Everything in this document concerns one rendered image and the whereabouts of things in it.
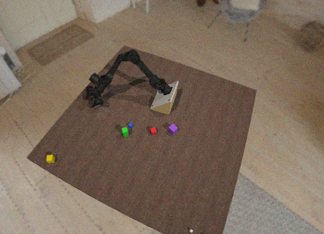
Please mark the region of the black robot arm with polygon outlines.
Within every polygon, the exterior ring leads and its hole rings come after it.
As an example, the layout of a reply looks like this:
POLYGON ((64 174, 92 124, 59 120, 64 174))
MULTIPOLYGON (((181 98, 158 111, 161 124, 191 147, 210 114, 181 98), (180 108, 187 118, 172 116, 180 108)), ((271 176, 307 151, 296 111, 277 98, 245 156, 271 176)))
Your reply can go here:
MULTIPOLYGON (((94 84, 98 84, 97 86, 101 90, 104 90, 106 87, 110 87, 113 75, 116 72, 121 61, 131 61, 133 64, 137 65, 137 67, 149 78, 149 84, 154 89, 161 90, 164 95, 167 95, 171 92, 172 87, 170 87, 165 82, 164 78, 158 78, 146 67, 146 65, 140 60, 139 54, 136 50, 131 50, 130 52, 118 55, 111 69, 107 72, 106 75, 102 75, 100 77, 96 73, 93 73, 89 80, 94 84)), ((95 88, 89 88, 87 92, 89 93, 89 96, 97 96, 99 93, 95 88)))

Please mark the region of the purple block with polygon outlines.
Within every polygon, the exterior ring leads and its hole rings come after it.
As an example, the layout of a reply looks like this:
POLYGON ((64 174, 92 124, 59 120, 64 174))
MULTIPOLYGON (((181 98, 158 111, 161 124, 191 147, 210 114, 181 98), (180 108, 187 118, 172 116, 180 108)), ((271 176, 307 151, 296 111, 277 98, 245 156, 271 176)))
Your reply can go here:
POLYGON ((178 127, 175 124, 172 124, 169 128, 168 131, 174 135, 178 131, 178 127))

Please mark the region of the red block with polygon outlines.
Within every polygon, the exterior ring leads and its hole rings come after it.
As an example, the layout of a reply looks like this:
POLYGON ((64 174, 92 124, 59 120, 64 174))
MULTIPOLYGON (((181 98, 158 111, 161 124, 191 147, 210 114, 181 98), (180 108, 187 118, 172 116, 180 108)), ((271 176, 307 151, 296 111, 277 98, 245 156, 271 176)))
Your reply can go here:
POLYGON ((157 131, 156 131, 156 128, 155 127, 154 128, 151 128, 150 129, 150 132, 151 132, 152 135, 156 135, 157 134, 157 131))

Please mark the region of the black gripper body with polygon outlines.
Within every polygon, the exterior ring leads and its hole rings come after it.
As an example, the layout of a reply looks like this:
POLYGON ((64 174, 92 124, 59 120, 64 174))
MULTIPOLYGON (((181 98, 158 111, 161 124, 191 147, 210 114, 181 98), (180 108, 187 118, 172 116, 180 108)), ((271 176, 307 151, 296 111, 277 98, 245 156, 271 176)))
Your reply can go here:
MULTIPOLYGON (((91 87, 91 86, 87 86, 87 87, 86 87, 87 90, 88 90, 89 88, 93 88, 93 87, 91 87)), ((97 86, 97 87, 95 86, 95 89, 99 92, 97 96, 94 96, 94 97, 96 98, 96 99, 95 99, 95 102, 96 102, 97 104, 99 104, 99 105, 103 105, 104 102, 102 101, 102 99, 99 98, 99 96, 100 96, 101 93, 103 93, 104 91, 101 90, 101 89, 99 89, 98 86, 97 86)))

